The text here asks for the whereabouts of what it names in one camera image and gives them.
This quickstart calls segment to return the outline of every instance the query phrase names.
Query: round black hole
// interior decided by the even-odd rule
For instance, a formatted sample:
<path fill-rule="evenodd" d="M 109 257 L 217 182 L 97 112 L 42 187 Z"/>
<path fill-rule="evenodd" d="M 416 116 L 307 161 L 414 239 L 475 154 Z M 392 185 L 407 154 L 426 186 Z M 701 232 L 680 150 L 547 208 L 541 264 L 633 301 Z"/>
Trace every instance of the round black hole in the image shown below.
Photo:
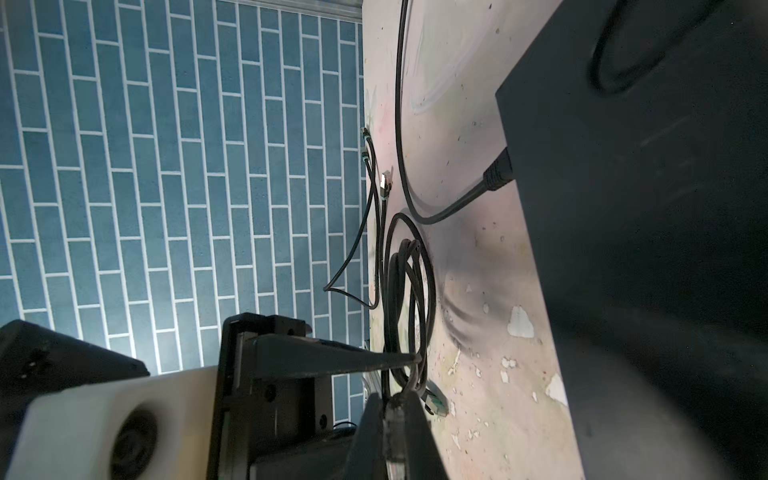
<path fill-rule="evenodd" d="M 110 467 L 112 480 L 139 478 L 152 459 L 157 445 L 157 419 L 152 412 L 135 409 L 114 440 Z"/>
<path fill-rule="evenodd" d="M 274 385 L 267 386 L 266 390 L 264 390 L 264 398 L 268 402 L 274 402 L 275 397 L 277 396 L 277 389 Z"/>

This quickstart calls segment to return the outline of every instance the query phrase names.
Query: blue tile wall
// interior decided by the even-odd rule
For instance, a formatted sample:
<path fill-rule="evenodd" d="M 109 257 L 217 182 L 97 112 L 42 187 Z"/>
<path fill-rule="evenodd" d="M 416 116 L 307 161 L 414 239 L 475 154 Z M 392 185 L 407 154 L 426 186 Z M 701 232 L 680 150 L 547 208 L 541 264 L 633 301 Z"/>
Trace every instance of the blue tile wall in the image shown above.
<path fill-rule="evenodd" d="M 215 364 L 238 312 L 363 345 L 367 312 L 322 290 L 366 199 L 360 25 L 221 0 L 0 5 L 0 325 L 153 374 Z M 337 283 L 355 294 L 361 258 Z M 335 420 L 358 420 L 359 376 L 333 387 Z"/>

